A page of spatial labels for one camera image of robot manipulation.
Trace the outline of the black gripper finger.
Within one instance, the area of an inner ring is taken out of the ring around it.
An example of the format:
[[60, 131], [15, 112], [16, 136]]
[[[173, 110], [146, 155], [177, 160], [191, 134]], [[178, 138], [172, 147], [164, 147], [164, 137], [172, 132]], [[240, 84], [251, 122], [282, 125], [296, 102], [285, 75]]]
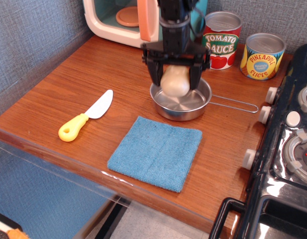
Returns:
[[194, 90], [198, 87], [203, 70], [203, 63], [195, 63], [189, 67], [191, 90]]
[[147, 67], [153, 84], [160, 86], [163, 75], [163, 64], [161, 64], [159, 61], [148, 59]]

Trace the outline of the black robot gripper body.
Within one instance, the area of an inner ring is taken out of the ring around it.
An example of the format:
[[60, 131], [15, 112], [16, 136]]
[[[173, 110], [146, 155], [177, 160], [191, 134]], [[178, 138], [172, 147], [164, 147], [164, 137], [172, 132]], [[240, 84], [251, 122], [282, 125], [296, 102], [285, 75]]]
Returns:
[[210, 67], [210, 53], [190, 37], [191, 19], [159, 18], [162, 39], [142, 44], [142, 60], [149, 71], [162, 71], [163, 65], [197, 66], [204, 71]]

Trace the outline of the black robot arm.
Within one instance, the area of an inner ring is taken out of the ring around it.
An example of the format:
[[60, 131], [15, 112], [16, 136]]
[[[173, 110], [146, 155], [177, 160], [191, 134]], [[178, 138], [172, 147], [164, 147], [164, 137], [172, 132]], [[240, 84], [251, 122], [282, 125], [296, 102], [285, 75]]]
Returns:
[[210, 67], [210, 51], [191, 40], [191, 12], [196, 0], [159, 0], [159, 23], [162, 40], [143, 43], [142, 61], [147, 65], [152, 82], [160, 86], [164, 65], [189, 68], [190, 89], [199, 85], [202, 72]]

